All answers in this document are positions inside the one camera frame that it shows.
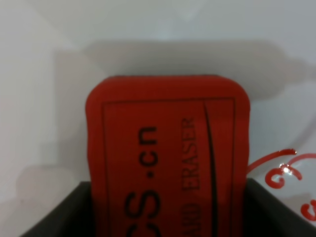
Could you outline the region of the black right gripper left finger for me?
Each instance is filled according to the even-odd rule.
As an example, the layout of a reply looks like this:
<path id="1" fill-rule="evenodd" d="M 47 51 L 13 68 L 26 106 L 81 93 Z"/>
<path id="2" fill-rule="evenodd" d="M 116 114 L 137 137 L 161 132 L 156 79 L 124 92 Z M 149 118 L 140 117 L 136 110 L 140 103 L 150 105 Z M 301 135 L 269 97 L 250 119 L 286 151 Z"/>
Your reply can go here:
<path id="1" fill-rule="evenodd" d="M 24 237 L 94 237 L 91 183 L 79 185 Z"/>

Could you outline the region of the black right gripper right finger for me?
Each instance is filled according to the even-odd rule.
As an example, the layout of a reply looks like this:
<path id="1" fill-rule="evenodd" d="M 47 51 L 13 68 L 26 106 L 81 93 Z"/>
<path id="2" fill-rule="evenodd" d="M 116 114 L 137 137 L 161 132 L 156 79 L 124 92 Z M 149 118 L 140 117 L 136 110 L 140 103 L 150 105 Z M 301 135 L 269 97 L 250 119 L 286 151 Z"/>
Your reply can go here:
<path id="1" fill-rule="evenodd" d="M 246 181 L 245 237 L 314 237 L 316 228 L 269 193 L 254 179 Z"/>

